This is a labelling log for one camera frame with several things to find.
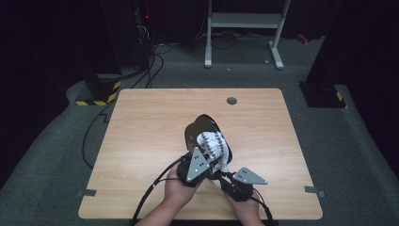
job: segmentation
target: wooden table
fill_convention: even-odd
[[[233,97],[235,105],[227,103]],[[323,212],[279,89],[125,89],[120,92],[88,182],[81,218],[131,218],[153,180],[187,152],[184,129],[211,116],[231,147],[231,172],[246,166],[268,181],[254,186],[274,219],[319,219]],[[143,218],[164,196],[160,183]],[[236,219],[218,181],[205,180],[176,219]]]

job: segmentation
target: patterned fabric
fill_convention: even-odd
[[[203,132],[197,136],[197,143],[200,147],[205,150],[205,153],[209,154],[207,159],[208,163],[218,159],[218,162],[213,168],[213,172],[221,170],[228,172],[227,162],[229,160],[229,148],[226,140],[219,132]]]

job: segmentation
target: forearm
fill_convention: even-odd
[[[141,219],[136,226],[168,226],[179,211],[180,208],[175,208],[161,202],[146,217]]]

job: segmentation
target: person's right hand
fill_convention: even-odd
[[[231,203],[234,214],[241,221],[243,226],[264,226],[259,216],[259,204],[257,202],[252,199],[245,202],[236,202],[226,192],[223,191],[223,193]],[[259,195],[255,191],[253,191],[252,197],[259,199]]]

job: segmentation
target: yellow and black hazard tape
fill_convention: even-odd
[[[110,105],[117,98],[118,89],[120,87],[120,81],[115,83],[112,93],[106,99],[102,100],[75,100],[77,105]]]

